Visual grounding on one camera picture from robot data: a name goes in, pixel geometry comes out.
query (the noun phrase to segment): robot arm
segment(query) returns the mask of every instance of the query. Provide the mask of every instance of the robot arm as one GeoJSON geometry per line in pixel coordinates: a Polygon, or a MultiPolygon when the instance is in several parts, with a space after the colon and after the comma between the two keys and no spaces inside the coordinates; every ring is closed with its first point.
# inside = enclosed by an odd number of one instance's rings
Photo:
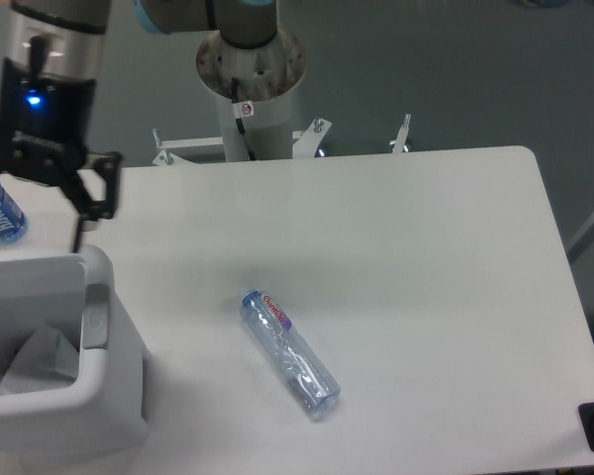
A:
{"type": "MultiPolygon", "coordinates": [[[[114,217],[122,157],[90,153],[86,132],[112,0],[12,0],[0,89],[0,173],[57,186],[78,213],[73,251],[87,222],[114,217]],[[106,183],[94,200],[77,171],[87,163],[106,183]]],[[[251,50],[276,35],[275,0],[134,0],[161,33],[221,30],[251,50]]]]}

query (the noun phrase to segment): trash bin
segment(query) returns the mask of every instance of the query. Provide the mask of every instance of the trash bin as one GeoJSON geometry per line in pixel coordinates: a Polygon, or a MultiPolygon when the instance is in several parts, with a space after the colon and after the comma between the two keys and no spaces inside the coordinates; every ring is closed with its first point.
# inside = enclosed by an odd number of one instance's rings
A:
{"type": "Polygon", "coordinates": [[[149,352],[101,249],[0,251],[0,380],[43,325],[78,349],[77,378],[65,388],[0,396],[0,450],[63,458],[144,441],[149,352]]]}

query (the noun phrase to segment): plastic water bottle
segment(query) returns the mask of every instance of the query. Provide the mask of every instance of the plastic water bottle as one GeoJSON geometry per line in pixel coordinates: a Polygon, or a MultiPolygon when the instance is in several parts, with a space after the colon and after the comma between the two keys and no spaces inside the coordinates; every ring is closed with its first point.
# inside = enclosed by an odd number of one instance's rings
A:
{"type": "Polygon", "coordinates": [[[0,243],[11,243],[27,231],[27,217],[0,184],[0,243]]]}
{"type": "Polygon", "coordinates": [[[324,411],[337,399],[341,387],[270,296],[246,292],[240,315],[310,414],[324,411]]]}

